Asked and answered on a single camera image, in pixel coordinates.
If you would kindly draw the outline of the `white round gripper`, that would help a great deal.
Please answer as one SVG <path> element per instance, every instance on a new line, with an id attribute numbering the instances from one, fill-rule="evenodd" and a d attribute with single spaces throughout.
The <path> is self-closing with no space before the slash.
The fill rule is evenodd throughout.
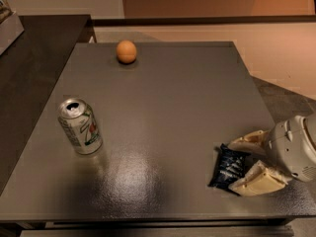
<path id="1" fill-rule="evenodd" d="M 258 155 L 267 154 L 272 165 L 277 168 L 257 161 L 244 178 L 228 186 L 230 191 L 242 197 L 282 190 L 289 182 L 286 175 L 301 182 L 315 181 L 316 114 L 295 116 L 279 122 L 270 132 L 253 131 L 229 142 L 228 148 Z"/>

